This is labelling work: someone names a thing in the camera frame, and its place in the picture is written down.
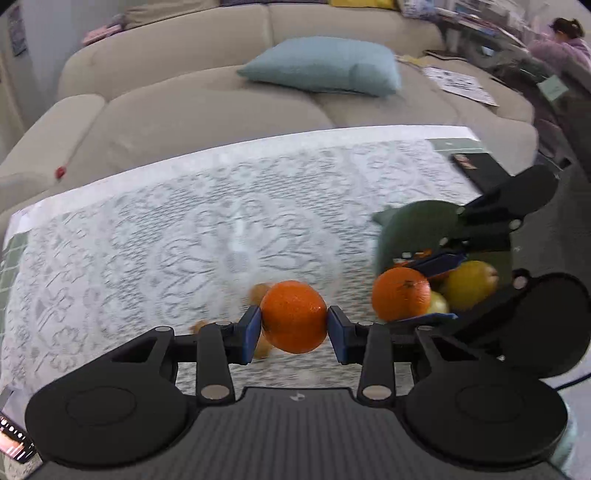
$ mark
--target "black book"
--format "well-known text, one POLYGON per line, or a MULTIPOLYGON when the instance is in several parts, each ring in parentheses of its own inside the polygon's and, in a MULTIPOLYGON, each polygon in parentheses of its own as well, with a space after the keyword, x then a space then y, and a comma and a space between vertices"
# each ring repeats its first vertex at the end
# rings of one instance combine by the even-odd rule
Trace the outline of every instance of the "black book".
POLYGON ((454 153, 450 159, 482 193, 495 190, 511 177, 488 153, 454 153))

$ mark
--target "sofa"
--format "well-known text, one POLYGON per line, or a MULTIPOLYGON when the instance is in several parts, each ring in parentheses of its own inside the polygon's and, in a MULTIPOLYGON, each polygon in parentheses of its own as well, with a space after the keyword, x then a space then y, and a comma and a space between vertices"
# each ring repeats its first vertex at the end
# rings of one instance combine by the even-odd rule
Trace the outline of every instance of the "sofa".
POLYGON ((478 77, 497 108, 441 91, 411 64, 400 63, 402 89, 387 98, 306 93, 237 75, 266 49, 313 35, 376 42, 414 57, 444 47, 432 23, 320 4, 214 8, 92 44, 68 60, 57 103, 0 165, 0 232, 12 213, 52 194, 193 151, 301 131, 466 125, 510 173, 532 163, 532 106, 464 61, 426 59, 478 77), (58 167, 66 169, 61 179, 58 167))

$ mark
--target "phone screen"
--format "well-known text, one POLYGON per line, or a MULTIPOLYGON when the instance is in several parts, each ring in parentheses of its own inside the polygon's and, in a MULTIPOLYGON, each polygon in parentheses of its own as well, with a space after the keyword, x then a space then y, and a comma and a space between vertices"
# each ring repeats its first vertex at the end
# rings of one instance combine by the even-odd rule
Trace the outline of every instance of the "phone screen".
POLYGON ((0 450, 19 463, 26 463, 35 455, 35 447, 26 432, 2 413, 0 413, 0 450))

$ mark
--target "person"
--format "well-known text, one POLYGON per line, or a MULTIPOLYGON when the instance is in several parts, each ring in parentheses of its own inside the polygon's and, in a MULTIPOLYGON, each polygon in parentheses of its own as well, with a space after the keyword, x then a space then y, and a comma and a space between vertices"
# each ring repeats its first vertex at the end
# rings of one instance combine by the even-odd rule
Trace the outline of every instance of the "person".
POLYGON ((550 28, 554 37, 534 40, 528 45, 530 53, 561 72, 569 60, 575 60, 591 70, 591 50, 583 40, 583 27, 578 20, 556 18, 550 28))

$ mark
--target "table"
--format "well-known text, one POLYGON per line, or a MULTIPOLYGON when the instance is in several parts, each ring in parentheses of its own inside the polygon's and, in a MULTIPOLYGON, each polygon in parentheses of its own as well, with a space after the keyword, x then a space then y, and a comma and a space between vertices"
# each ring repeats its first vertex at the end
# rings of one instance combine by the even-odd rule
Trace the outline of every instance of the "table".
MULTIPOLYGON (((157 325, 184 334, 198 320, 237 320, 262 281, 302 280, 350 319, 374 318, 371 214, 478 196, 438 151, 482 145, 465 127, 306 132, 165 160, 28 207, 5 241, 3 271, 20 270, 7 277, 0 388, 32 394, 157 325)), ((339 365, 327 340, 231 371, 239 395, 246 384, 355 387, 360 367, 339 365)), ((192 393, 194 365, 181 365, 177 386, 192 393)))

